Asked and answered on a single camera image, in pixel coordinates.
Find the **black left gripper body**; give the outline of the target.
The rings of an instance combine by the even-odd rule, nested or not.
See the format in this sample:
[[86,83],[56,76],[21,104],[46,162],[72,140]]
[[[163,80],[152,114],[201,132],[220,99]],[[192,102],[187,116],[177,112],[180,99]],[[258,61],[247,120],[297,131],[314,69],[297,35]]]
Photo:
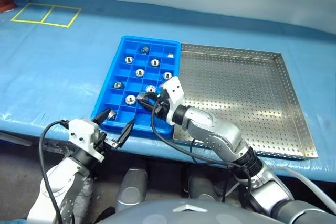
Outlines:
[[103,131],[100,131],[98,134],[98,140],[95,142],[93,148],[99,153],[105,153],[112,148],[118,148],[118,142],[108,139],[107,134]]

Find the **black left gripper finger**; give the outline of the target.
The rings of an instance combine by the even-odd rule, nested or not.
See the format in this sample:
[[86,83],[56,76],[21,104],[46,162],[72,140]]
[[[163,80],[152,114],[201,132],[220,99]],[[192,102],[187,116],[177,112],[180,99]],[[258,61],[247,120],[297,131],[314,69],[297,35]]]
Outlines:
[[133,130],[135,124],[135,119],[132,119],[130,122],[126,124],[126,126],[122,129],[121,135],[118,138],[118,148],[121,148],[124,143],[127,141],[129,136],[131,135],[131,132]]
[[111,108],[107,108],[107,109],[103,110],[102,112],[100,112],[99,114],[97,114],[94,117],[95,124],[97,124],[97,125],[102,124],[107,119],[111,110],[112,110]]

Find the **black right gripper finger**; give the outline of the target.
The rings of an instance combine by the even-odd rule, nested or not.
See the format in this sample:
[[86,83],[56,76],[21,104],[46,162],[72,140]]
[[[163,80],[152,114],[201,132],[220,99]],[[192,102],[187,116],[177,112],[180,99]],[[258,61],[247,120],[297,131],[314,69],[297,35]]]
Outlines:
[[139,93],[136,96],[136,99],[139,100],[139,101],[140,100],[146,100],[146,101],[153,100],[153,101],[156,101],[158,99],[158,95],[155,92]]
[[148,111],[153,111],[153,110],[155,110],[155,108],[156,108],[156,104],[152,104],[152,103],[150,103],[149,101],[140,101],[140,105],[144,108],[144,109],[146,109],[146,110],[148,110]]

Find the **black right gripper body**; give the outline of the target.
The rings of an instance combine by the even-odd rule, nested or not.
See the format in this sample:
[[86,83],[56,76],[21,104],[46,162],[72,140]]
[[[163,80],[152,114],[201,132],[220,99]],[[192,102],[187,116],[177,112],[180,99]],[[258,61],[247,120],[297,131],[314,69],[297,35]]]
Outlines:
[[160,94],[154,93],[153,95],[153,100],[155,101],[153,111],[159,119],[166,119],[167,117],[170,109],[168,99],[169,95],[167,91],[162,91]]

